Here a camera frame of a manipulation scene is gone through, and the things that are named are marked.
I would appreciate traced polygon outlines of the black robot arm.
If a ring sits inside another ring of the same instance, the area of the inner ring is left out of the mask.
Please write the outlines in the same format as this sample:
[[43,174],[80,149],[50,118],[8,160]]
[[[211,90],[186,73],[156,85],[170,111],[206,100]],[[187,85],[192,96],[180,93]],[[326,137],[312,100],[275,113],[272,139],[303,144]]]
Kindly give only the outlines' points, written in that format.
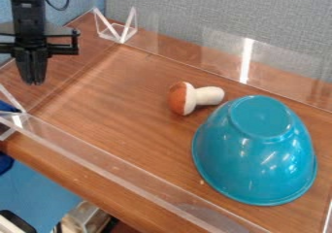
[[55,54],[79,54],[80,32],[47,21],[48,3],[50,0],[11,0],[14,20],[0,23],[0,36],[15,38],[14,42],[0,42],[0,53],[16,59],[27,84],[44,83],[48,59]]

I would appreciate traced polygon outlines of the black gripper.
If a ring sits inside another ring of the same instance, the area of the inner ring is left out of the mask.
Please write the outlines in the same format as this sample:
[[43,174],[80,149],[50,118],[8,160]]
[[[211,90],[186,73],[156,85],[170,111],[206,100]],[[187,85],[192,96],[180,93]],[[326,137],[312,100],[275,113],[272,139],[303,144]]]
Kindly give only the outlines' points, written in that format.
[[[75,28],[62,27],[48,22],[46,31],[38,36],[23,36],[15,32],[12,22],[0,23],[0,35],[15,38],[12,43],[0,43],[0,53],[8,53],[16,58],[16,64],[20,76],[27,84],[43,84],[46,80],[48,55],[76,55],[79,54],[78,37],[80,31]],[[50,43],[50,38],[71,38],[71,44]],[[31,73],[31,58],[27,50],[35,50],[32,53],[34,78]]]

